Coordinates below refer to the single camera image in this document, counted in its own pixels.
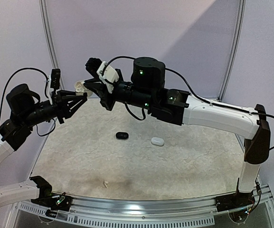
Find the black oval charging case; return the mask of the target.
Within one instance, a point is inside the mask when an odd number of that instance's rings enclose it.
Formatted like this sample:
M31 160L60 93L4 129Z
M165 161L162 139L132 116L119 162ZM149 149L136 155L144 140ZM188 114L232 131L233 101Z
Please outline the black oval charging case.
M117 132L115 136L116 139L119 140L127 140L129 138L129 134L127 132Z

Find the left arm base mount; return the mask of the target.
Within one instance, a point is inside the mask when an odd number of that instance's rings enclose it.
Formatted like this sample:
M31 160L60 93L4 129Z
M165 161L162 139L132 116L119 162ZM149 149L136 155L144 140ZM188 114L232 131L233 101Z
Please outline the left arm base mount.
M45 192L41 192L38 198L32 199L31 202L50 208L51 210L69 211L72 200L73 198L66 195L65 192L62 194L56 194L46 190Z

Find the white oval charging case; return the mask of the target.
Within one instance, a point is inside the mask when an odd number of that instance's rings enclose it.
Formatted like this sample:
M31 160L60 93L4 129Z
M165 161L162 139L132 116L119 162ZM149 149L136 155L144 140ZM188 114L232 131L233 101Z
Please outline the white oval charging case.
M151 143L153 145L158 145L158 146L163 146L164 145L164 140L159 137L152 137L151 138Z

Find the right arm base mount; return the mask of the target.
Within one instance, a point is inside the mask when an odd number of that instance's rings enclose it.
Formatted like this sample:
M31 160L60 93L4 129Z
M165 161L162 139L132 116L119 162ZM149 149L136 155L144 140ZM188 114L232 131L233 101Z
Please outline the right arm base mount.
M234 193L229 193L214 198L218 212L245 208L255 203L253 190L242 192L238 188Z

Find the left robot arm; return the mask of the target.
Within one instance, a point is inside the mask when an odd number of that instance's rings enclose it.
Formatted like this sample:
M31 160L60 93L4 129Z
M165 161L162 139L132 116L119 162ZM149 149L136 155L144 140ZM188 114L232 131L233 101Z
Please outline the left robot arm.
M69 119L87 101L87 93L59 90L50 100L41 101L27 84L13 88L6 96L10 118L0 126L0 163L17 151L31 135L33 127L57 119L60 124ZM0 207L31 200L51 209L67 209L67 197L56 196L52 186L41 176L27 181L0 186Z

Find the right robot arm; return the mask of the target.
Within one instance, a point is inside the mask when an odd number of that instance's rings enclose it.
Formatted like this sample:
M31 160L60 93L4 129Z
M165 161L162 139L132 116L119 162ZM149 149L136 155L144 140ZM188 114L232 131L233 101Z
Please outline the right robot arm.
M158 120L176 125L199 125L240 135L245 140L242 171L237 192L230 197L234 207L248 201L260 166L269 156L271 131L265 108L238 107L215 102L188 91L165 88L165 64L152 57L133 59L132 76L124 81L121 71L110 62L90 58L85 68L92 76L84 82L100 97L106 110L116 102L141 108Z

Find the white case with black window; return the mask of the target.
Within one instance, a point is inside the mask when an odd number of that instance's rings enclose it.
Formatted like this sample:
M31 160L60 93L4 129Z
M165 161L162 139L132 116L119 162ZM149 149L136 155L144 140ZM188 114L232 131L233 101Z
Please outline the white case with black window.
M76 95L85 95L87 94L87 97L91 97L93 92L85 87L84 80L80 80L75 82L74 84L75 93Z

